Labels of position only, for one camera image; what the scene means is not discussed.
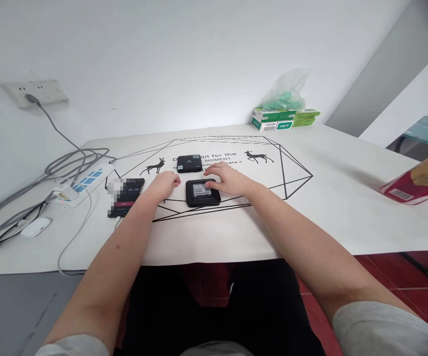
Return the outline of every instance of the person's left hand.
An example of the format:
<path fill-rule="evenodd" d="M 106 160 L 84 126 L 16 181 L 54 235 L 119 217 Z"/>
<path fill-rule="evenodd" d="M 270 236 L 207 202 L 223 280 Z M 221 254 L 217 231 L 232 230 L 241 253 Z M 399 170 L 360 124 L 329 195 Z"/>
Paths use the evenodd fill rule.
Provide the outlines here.
<path fill-rule="evenodd" d="M 159 203 L 161 200 L 167 199 L 179 184 L 181 184 L 181 179 L 177 174 L 173 171 L 165 171 L 156 175 L 143 194 L 149 195 L 156 203 Z"/>

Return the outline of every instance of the lap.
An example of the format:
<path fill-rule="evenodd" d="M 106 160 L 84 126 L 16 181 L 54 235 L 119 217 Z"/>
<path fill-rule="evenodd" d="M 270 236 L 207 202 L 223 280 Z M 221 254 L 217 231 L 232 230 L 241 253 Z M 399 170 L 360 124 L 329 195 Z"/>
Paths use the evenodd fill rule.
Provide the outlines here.
<path fill-rule="evenodd" d="M 231 340 L 255 356 L 308 348 L 323 355 L 311 331 L 296 277 L 284 260 L 237 264 L 227 308 L 203 308 L 180 267 L 141 267 L 133 284 L 123 349 L 179 355 L 211 340 Z"/>

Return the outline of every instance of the smartphone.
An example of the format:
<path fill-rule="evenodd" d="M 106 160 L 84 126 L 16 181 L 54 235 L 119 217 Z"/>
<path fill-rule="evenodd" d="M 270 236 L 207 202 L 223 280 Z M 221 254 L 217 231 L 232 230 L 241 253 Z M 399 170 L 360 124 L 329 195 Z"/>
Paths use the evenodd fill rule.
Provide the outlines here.
<path fill-rule="evenodd" d="M 141 194 L 144 186 L 143 178 L 127 178 L 124 180 L 121 190 L 115 196 L 115 201 L 112 203 L 109 218 L 122 217 L 130 211 L 133 204 Z"/>

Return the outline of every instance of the deer graphic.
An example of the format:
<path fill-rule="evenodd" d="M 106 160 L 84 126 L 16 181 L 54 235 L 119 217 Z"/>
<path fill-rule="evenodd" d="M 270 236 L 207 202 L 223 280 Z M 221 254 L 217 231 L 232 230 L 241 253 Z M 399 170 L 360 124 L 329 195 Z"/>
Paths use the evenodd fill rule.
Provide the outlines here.
<path fill-rule="evenodd" d="M 270 161 L 272 161 L 273 163 L 275 163 L 270 157 L 267 157 L 267 155 L 252 155 L 250 154 L 251 151 L 246 151 L 244 153 L 247 154 L 248 159 L 250 161 L 252 161 L 252 158 L 255 160 L 255 162 L 258 164 L 257 158 L 263 158 L 265 160 L 265 163 L 268 163 L 267 159 L 269 159 Z"/>
<path fill-rule="evenodd" d="M 159 173 L 159 170 L 161 169 L 161 167 L 162 166 L 164 166 L 164 157 L 163 158 L 160 158 L 159 159 L 159 163 L 157 164 L 157 165 L 154 165 L 154 166 L 147 166 L 146 167 L 146 169 L 144 170 L 144 171 L 148 171 L 148 174 L 149 174 L 149 171 L 151 171 L 153 168 L 156 168 L 156 174 L 158 174 Z"/>

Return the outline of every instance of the green plastic bag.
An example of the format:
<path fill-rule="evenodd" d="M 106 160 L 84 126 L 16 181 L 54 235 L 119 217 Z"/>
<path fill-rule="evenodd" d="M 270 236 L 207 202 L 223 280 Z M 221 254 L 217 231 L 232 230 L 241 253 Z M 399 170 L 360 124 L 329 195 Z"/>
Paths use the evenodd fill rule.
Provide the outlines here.
<path fill-rule="evenodd" d="M 304 110 L 306 103 L 300 92 L 311 72 L 310 68 L 294 68 L 280 75 L 262 100 L 263 110 Z"/>

